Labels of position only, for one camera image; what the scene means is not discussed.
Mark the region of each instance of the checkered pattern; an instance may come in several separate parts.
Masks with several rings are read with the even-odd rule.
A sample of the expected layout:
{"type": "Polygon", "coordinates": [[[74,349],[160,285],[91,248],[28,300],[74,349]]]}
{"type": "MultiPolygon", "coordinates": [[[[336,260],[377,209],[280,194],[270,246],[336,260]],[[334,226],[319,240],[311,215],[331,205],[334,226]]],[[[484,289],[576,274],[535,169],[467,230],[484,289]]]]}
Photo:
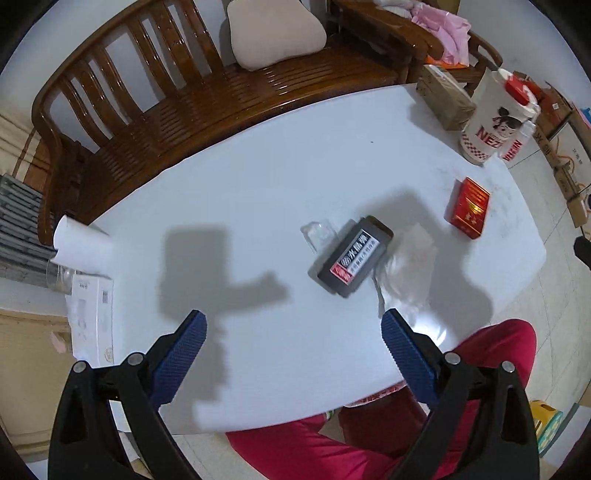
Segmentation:
{"type": "Polygon", "coordinates": [[[478,147],[475,147],[472,142],[468,139],[466,134],[462,134],[462,147],[466,150],[466,152],[473,158],[477,160],[488,160],[491,156],[489,154],[484,153],[478,147]]]}

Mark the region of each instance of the wooden armchair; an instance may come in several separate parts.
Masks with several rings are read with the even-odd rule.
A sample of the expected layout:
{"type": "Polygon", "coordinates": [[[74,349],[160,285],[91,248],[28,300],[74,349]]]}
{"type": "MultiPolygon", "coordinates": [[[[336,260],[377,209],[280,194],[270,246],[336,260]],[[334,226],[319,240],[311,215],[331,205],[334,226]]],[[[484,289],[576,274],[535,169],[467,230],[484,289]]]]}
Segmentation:
{"type": "Polygon", "coordinates": [[[33,124],[51,163],[39,238],[51,245],[62,213],[90,223],[163,170],[247,127],[319,100],[398,82],[395,70],[339,35],[318,53],[256,72],[224,66],[193,0],[138,0],[80,45],[35,99],[33,124]],[[131,39],[160,99],[146,111],[108,53],[121,32],[131,39]],[[196,57],[206,61],[208,71],[198,68],[196,57]],[[96,151],[60,132],[50,113],[59,96],[96,151]]]}
{"type": "MultiPolygon", "coordinates": [[[[425,3],[437,6],[435,0],[425,3]]],[[[427,56],[439,60],[443,55],[443,46],[434,35],[406,18],[379,9],[371,0],[328,0],[328,5],[333,28],[349,31],[358,39],[383,49],[395,60],[395,65],[400,63],[401,55],[404,57],[401,83],[417,81],[427,56]]],[[[472,95],[486,68],[498,69],[503,58],[472,30],[469,34],[468,50],[476,62],[465,69],[452,69],[450,73],[458,82],[466,83],[465,90],[472,95]]]]}

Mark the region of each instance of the yellow and green plastic stool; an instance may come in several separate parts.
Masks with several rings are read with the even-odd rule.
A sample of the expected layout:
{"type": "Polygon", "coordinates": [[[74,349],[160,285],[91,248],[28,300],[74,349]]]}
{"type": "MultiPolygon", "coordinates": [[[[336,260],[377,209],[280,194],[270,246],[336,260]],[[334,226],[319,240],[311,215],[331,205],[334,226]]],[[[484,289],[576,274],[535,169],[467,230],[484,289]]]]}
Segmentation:
{"type": "Polygon", "coordinates": [[[538,439],[538,452],[542,453],[556,435],[564,414],[541,400],[531,401],[530,409],[538,439]]]}

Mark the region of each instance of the label sticker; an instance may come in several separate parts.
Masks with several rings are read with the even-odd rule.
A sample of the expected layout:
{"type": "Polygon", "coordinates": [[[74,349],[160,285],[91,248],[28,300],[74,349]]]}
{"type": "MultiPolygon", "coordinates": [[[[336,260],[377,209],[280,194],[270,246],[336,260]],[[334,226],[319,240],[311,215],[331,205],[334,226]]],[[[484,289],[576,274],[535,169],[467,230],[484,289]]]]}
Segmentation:
{"type": "Polygon", "coordinates": [[[330,272],[341,282],[349,285],[378,245],[379,242],[373,236],[361,230],[345,253],[330,267],[330,272]]]}

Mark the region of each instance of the white paper roll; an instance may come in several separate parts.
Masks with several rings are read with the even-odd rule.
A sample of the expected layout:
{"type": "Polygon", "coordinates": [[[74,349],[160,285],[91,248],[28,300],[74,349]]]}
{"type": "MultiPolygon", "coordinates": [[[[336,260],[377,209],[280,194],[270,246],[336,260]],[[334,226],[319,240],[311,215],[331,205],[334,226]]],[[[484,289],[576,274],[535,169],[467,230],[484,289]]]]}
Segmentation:
{"type": "Polygon", "coordinates": [[[109,235],[65,215],[57,224],[53,246],[57,254],[52,263],[93,275],[104,275],[113,248],[109,235]]]}

